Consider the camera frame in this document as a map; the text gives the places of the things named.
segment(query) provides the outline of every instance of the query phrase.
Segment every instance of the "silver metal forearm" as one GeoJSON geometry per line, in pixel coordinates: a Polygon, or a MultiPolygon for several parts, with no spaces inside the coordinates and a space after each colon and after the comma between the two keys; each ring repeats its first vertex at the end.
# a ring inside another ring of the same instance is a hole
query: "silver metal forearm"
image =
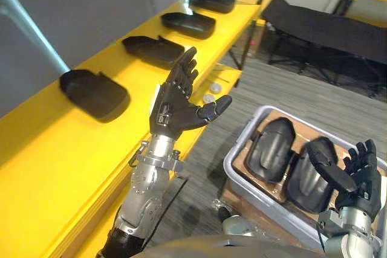
{"type": "Polygon", "coordinates": [[[169,171],[180,171],[175,141],[153,135],[148,148],[132,172],[131,188],[117,215],[114,226],[125,233],[146,238],[160,215],[161,200],[169,184],[169,171]]]}
{"type": "Polygon", "coordinates": [[[371,218],[355,207],[343,207],[339,213],[327,210],[319,223],[330,238],[325,242],[329,258],[372,258],[381,240],[371,231],[371,218]]]}

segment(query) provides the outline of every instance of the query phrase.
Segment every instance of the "metal joint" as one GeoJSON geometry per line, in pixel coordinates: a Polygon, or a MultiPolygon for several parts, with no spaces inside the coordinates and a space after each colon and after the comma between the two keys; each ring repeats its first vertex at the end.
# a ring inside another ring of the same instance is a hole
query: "metal joint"
{"type": "Polygon", "coordinates": [[[183,162],[174,156],[171,155],[158,157],[155,155],[140,155],[138,160],[142,163],[149,164],[150,166],[160,167],[166,170],[173,170],[174,172],[180,172],[183,170],[183,162]]]}

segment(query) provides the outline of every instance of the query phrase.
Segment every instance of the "black plastic tray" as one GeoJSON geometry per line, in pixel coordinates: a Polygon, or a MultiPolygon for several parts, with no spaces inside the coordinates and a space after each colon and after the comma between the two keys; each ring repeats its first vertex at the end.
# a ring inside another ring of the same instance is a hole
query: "black plastic tray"
{"type": "Polygon", "coordinates": [[[228,13],[234,8],[235,0],[189,0],[189,4],[216,12],[228,13]]]}
{"type": "Polygon", "coordinates": [[[161,21],[166,27],[197,39],[210,37],[215,29],[216,22],[214,18],[196,12],[192,15],[181,12],[166,13],[161,16],[161,21]]]}
{"type": "Polygon", "coordinates": [[[147,36],[129,36],[122,40],[128,53],[162,68],[171,69],[184,53],[184,47],[161,36],[152,39],[147,36]]]}
{"type": "Polygon", "coordinates": [[[59,84],[70,101],[104,123],[120,116],[130,102],[127,90],[102,73],[74,69],[61,75],[59,84]]]}

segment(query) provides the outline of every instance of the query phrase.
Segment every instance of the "screw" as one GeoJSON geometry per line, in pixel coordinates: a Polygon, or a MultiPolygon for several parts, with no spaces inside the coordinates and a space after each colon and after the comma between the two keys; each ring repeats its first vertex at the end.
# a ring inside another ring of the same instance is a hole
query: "screw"
{"type": "Polygon", "coordinates": [[[172,151],[172,157],[173,157],[175,160],[179,160],[179,155],[180,155],[180,151],[179,151],[179,150],[174,150],[174,151],[172,151]]]}

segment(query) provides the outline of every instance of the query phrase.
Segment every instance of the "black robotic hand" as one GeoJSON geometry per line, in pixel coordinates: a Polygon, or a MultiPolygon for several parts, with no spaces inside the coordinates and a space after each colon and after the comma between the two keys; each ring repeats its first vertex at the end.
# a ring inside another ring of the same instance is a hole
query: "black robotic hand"
{"type": "Polygon", "coordinates": [[[376,147],[373,140],[356,144],[357,150],[351,148],[351,158],[344,158],[345,172],[354,180],[357,190],[352,193],[339,192],[336,208],[357,207],[374,221],[380,210],[381,176],[377,170],[376,147]]]}
{"type": "Polygon", "coordinates": [[[377,170],[376,147],[372,140],[365,145],[356,144],[357,150],[351,148],[351,158],[344,158],[345,170],[321,156],[318,148],[310,149],[310,161],[317,172],[336,190],[339,195],[335,206],[356,207],[367,213],[374,221],[380,210],[381,176],[377,170]]]}
{"type": "Polygon", "coordinates": [[[165,83],[160,86],[149,119],[152,134],[177,140],[183,131],[214,121],[231,104],[232,98],[228,95],[203,107],[188,102],[192,94],[192,83],[198,75],[198,71],[193,70],[196,52],[195,47],[187,50],[176,62],[165,83]]]}

